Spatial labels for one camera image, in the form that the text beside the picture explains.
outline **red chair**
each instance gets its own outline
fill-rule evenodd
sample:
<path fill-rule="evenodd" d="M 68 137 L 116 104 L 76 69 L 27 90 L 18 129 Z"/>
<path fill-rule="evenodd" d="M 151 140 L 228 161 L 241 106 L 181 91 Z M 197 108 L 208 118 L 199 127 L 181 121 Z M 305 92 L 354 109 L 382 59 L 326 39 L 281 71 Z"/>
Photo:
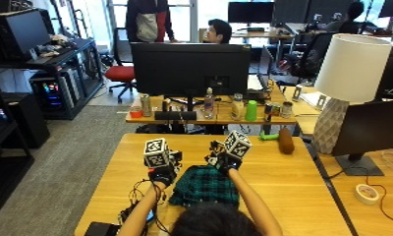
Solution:
<path fill-rule="evenodd" d="M 122 103 L 122 95 L 130 89 L 132 93 L 132 89 L 136 88 L 136 84 L 134 82 L 135 74 L 134 74 L 134 67 L 132 66 L 123 66 L 123 62 L 119 58 L 119 31 L 126 30 L 126 28 L 116 28 L 115 29 L 115 41 L 114 41 L 114 52 L 115 52 L 115 60 L 118 62 L 116 66 L 112 66 L 108 71 L 106 72 L 106 77 L 112 82 L 122 82 L 120 85 L 108 87 L 110 92 L 114 92 L 114 88 L 123 87 L 122 92 L 118 95 L 118 103 Z"/>

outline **table lamp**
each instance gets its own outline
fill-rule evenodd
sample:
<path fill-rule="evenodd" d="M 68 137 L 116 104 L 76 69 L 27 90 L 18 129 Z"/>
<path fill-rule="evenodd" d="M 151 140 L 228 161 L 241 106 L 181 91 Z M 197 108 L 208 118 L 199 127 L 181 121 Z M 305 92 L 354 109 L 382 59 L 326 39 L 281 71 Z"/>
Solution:
<path fill-rule="evenodd" d="M 376 92 L 392 50 L 381 38 L 357 34 L 334 34 L 314 88 L 330 96 L 318 117 L 313 146 L 332 154 L 350 102 L 368 102 Z"/>

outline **tape roll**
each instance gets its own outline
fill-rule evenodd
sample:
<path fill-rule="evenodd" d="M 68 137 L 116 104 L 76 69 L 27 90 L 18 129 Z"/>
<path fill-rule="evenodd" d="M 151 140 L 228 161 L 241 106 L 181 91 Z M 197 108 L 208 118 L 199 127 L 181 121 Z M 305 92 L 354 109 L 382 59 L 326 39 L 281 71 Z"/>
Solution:
<path fill-rule="evenodd" d="M 369 185 L 358 184 L 354 188 L 354 197 L 366 205 L 374 205 L 378 202 L 380 194 Z"/>
<path fill-rule="evenodd" d="M 131 106 L 130 115 L 131 115 L 131 118 L 140 118 L 143 116 L 142 107 Z"/>

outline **white lampshade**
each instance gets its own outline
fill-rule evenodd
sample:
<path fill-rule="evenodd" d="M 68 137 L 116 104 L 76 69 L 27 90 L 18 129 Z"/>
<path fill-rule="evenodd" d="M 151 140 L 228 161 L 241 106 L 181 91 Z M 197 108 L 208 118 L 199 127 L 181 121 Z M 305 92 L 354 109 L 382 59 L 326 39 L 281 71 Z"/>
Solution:
<path fill-rule="evenodd" d="M 381 38 L 334 34 L 316 89 L 338 100 L 373 100 L 390 50 L 392 43 Z"/>

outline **lamp base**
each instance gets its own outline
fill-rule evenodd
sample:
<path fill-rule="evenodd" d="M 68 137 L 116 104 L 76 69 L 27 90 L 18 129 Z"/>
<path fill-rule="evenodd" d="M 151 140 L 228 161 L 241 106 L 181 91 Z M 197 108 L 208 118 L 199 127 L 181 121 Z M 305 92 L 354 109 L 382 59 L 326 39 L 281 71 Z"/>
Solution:
<path fill-rule="evenodd" d="M 324 154 L 332 154 L 333 147 L 337 144 L 349 106 L 348 101 L 330 98 L 318 117 L 312 143 L 316 150 Z"/>

